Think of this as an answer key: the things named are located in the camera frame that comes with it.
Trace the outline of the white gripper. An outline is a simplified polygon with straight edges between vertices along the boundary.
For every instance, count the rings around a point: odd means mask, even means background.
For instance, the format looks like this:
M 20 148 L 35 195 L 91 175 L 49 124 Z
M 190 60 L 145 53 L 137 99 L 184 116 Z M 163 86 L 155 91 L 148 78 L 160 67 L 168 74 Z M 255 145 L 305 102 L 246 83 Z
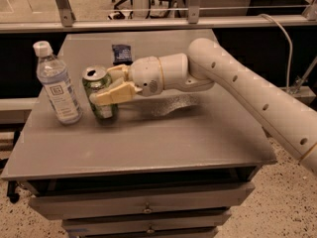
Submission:
M 144 97 L 162 93 L 162 72 L 159 59 L 156 57 L 137 59 L 131 66 L 115 65 L 107 68 L 106 71 L 113 81 L 122 78 L 124 82 L 118 86 L 91 93 L 89 100 L 95 105 L 102 106 L 128 102 L 137 93 Z

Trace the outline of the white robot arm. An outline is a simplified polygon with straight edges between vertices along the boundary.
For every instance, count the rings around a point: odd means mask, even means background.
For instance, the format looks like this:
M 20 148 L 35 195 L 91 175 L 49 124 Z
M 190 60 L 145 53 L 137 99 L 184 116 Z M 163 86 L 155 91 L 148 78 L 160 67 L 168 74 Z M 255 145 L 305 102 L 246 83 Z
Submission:
M 317 112 L 234 59 L 217 42 L 199 38 L 187 52 L 109 67 L 113 83 L 89 96 L 95 105 L 128 102 L 165 90 L 227 90 L 306 170 L 317 175 Z

